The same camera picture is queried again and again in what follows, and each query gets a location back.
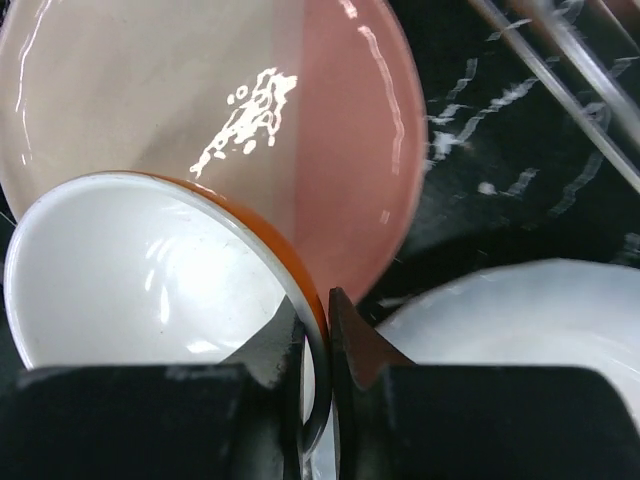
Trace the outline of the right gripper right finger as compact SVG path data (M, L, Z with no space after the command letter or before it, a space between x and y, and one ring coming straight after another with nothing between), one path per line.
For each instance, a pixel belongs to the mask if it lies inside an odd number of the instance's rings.
M329 293L340 479L635 479L639 435L581 367L419 365Z

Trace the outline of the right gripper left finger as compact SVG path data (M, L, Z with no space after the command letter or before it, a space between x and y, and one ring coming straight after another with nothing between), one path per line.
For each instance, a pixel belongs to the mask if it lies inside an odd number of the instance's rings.
M1 398L5 479L298 479L304 327L283 300L217 365L48 367Z

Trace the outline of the white orange bowl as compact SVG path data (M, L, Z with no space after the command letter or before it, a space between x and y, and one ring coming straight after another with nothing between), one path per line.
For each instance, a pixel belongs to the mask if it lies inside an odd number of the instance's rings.
M292 245L251 210L195 184L101 172L41 196L4 261L23 364L219 363L280 312L305 329L302 447L330 411L329 332Z

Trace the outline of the white scalloped plate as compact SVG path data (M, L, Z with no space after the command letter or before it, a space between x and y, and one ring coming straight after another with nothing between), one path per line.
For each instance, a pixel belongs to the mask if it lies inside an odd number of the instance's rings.
M593 370L614 386L639 435L636 269L546 260L485 270L434 289L371 327L419 365ZM313 453L314 479L340 479L333 427L334 418Z

